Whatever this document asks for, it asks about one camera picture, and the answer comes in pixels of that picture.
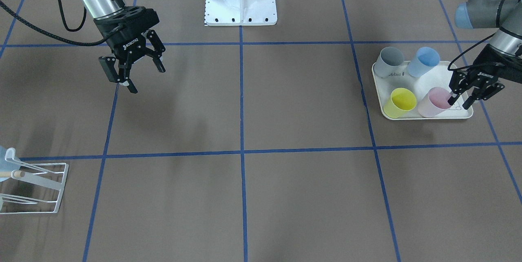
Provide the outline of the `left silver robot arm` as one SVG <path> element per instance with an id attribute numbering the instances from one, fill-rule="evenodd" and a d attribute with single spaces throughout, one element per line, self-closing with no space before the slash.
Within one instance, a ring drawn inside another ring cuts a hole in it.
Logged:
<path id="1" fill-rule="evenodd" d="M 462 29 L 496 28 L 485 39 L 487 44 L 473 63 L 451 68 L 449 105 L 472 90 L 463 104 L 464 109 L 479 100 L 488 100 L 504 89 L 500 78 L 522 81 L 522 4 L 521 0 L 467 0 L 455 13 L 455 25 Z"/>

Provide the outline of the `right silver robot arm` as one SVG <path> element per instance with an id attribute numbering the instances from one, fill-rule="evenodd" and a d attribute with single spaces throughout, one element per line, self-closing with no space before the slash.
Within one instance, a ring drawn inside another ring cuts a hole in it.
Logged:
<path id="1" fill-rule="evenodd" d="M 132 65 L 143 57 L 150 57 L 160 73 L 166 70 L 162 63 L 165 46 L 153 26 L 159 23 L 159 17 L 154 9 L 128 6 L 125 0 L 81 0 L 84 13 L 89 13 L 102 35 L 96 42 L 79 42 L 65 39 L 45 31 L 20 17 L 5 3 L 2 9 L 22 24 L 47 37 L 74 46 L 93 47 L 106 43 L 111 49 L 111 55 L 99 57 L 99 63 L 112 83 L 121 84 L 131 93 L 137 89 L 131 80 Z"/>

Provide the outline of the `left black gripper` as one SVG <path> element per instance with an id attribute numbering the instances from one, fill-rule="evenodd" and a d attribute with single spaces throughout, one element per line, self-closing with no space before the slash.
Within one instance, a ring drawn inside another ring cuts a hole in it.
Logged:
<path id="1" fill-rule="evenodd" d="M 500 78 L 522 82 L 521 44 L 515 46 L 514 54 L 505 54 L 487 44 L 472 65 L 449 70 L 453 74 L 447 103 L 453 106 L 464 92 L 473 89 L 462 105 L 469 110 L 476 100 L 488 100 L 504 89 L 505 86 L 498 81 Z"/>

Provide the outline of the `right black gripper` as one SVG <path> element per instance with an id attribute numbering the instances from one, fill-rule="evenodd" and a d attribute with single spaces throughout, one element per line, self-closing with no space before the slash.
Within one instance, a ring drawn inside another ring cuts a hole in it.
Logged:
<path id="1" fill-rule="evenodd" d="M 159 23 L 158 13 L 145 7 L 124 7 L 114 16 L 94 20 L 97 29 L 107 38 L 111 57 L 100 57 L 99 62 L 108 80 L 122 83 L 130 93 L 138 93 L 130 79 L 132 65 L 143 57 L 150 57 L 160 73 L 165 73 L 162 54 L 166 48 L 153 30 Z"/>

